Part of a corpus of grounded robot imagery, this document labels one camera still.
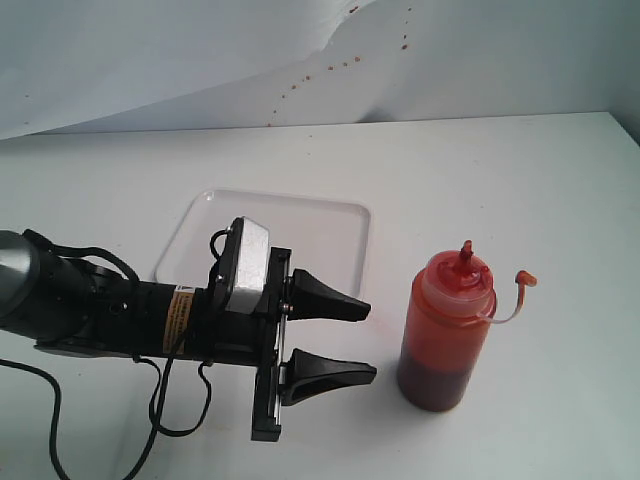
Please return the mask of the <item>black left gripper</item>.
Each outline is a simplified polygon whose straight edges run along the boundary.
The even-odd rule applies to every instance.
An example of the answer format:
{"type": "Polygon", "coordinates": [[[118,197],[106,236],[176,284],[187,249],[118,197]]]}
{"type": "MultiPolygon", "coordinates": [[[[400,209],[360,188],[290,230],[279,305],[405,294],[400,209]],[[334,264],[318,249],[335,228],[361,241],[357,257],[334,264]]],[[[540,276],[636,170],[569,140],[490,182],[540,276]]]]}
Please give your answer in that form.
{"type": "MultiPolygon", "coordinates": [[[[283,363],[285,315],[281,305],[289,274],[291,251],[273,247],[267,280],[255,310],[235,313],[211,309],[196,329],[192,346],[201,359],[256,369],[251,420],[253,441],[277,441],[281,434],[281,404],[293,406],[342,388],[371,384],[377,369],[367,363],[335,360],[295,348],[283,363]]],[[[371,305],[324,284],[308,271],[295,269],[289,283],[290,320],[364,321],[371,305]]]]}

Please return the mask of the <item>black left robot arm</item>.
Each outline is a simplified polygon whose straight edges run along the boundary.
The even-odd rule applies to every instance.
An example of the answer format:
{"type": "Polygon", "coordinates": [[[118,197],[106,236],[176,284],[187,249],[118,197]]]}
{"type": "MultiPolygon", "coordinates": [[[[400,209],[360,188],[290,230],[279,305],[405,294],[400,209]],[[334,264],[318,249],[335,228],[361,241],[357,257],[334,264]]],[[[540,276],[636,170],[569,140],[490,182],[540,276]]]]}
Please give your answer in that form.
{"type": "Polygon", "coordinates": [[[370,384],[376,369],[284,350],[291,320],[364,320],[367,303],[309,272],[291,253],[260,247],[250,222],[221,232],[204,288],[142,281],[96,248],[63,247],[35,231],[1,234],[1,327],[45,352],[80,357],[159,357],[252,367],[251,437],[275,442],[280,412],[319,394],[370,384]]]}

